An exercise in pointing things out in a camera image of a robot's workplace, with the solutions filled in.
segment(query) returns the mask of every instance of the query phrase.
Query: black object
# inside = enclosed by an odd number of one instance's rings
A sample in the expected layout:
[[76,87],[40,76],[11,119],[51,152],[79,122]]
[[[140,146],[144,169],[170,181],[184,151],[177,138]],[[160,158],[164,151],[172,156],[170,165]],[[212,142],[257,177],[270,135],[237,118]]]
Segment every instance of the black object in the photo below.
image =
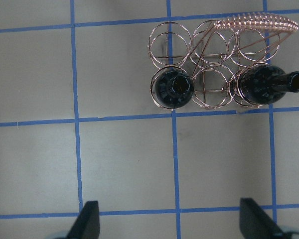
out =
[[293,235],[299,236],[299,232],[284,233],[252,198],[240,199],[239,228],[245,239],[291,239]]
[[154,89],[162,106],[177,109],[190,101],[194,87],[189,75],[181,70],[172,69],[159,76]]
[[271,104],[286,92],[299,92],[299,71],[286,74],[277,66],[261,65],[241,75],[238,87],[247,102]]
[[86,202],[69,234],[63,239],[98,239],[100,235],[99,204]]

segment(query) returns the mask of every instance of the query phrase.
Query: bottle mouth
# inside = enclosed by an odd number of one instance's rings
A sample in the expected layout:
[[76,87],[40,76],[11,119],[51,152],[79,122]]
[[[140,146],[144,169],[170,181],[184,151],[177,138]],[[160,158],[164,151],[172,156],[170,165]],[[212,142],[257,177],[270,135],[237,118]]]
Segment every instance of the bottle mouth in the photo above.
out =
[[188,91],[190,82],[185,76],[176,76],[171,86],[176,93],[184,94]]
[[292,92],[299,92],[299,72],[295,72],[290,81]]

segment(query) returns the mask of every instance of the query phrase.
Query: wine bottle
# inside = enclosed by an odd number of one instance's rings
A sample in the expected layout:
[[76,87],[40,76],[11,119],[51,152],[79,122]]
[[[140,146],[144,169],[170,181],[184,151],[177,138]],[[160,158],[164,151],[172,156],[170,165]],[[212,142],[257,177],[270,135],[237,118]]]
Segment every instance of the wine bottle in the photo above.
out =
[[268,105],[280,100],[286,92],[299,92],[299,71],[286,74],[272,65],[252,68],[238,81],[242,97],[253,104]]
[[171,69],[158,77],[154,89],[159,104],[177,109],[190,101],[194,87],[189,75],[181,70]]

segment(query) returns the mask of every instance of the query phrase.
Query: bottle rack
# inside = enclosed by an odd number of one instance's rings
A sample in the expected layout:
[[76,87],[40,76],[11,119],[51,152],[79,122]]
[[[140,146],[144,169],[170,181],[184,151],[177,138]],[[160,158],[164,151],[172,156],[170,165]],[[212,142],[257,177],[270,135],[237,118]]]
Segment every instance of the bottle rack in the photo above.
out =
[[177,22],[159,24],[152,30],[148,45],[149,56],[158,68],[150,84],[154,103],[170,110],[159,103],[153,86],[162,72],[177,68],[191,76],[192,99],[202,108],[216,109],[232,101],[246,108],[262,106],[244,99],[238,88],[239,76],[267,64],[298,28],[289,18],[271,13],[207,20],[193,34]]

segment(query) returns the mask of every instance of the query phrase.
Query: bottle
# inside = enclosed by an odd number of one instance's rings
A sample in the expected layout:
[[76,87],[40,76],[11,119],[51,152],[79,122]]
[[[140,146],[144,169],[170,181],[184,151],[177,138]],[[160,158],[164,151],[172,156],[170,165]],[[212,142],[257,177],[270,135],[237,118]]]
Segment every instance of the bottle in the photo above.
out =
[[268,105],[280,100],[286,92],[299,92],[299,71],[286,74],[272,65],[252,68],[238,81],[243,98],[253,104]]
[[177,109],[190,101],[194,87],[189,75],[179,69],[172,69],[158,77],[154,90],[160,105]]

